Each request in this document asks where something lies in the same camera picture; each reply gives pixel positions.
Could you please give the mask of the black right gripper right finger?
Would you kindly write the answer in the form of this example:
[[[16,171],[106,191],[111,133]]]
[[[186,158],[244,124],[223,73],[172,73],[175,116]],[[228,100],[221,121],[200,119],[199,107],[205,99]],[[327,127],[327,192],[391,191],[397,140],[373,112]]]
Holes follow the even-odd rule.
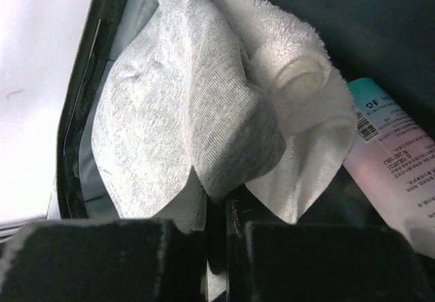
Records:
[[[257,200],[226,204],[229,301],[430,301],[432,287],[398,232],[286,224]]]

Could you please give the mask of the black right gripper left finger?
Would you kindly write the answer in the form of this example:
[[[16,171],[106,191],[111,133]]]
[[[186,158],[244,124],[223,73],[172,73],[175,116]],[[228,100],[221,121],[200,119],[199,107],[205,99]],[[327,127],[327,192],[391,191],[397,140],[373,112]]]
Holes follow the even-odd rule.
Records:
[[[163,219],[36,222],[1,255],[2,301],[205,301],[200,233]]]

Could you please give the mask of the grey garment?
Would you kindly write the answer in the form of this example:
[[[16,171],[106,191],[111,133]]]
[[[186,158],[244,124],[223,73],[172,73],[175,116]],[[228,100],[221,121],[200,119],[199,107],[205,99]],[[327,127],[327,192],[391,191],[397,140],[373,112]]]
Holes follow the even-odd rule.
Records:
[[[181,195],[219,202],[268,173],[286,144],[215,0],[166,0],[109,72],[92,151],[119,217]]]

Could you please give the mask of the pink and teal kids suitcase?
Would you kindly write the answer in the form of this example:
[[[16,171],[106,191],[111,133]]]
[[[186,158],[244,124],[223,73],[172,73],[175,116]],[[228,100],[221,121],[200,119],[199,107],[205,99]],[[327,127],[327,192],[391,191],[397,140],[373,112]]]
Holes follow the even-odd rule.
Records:
[[[342,166],[384,154],[359,113],[434,139],[434,0],[93,0],[48,218],[170,218],[189,232],[242,186],[294,224]]]

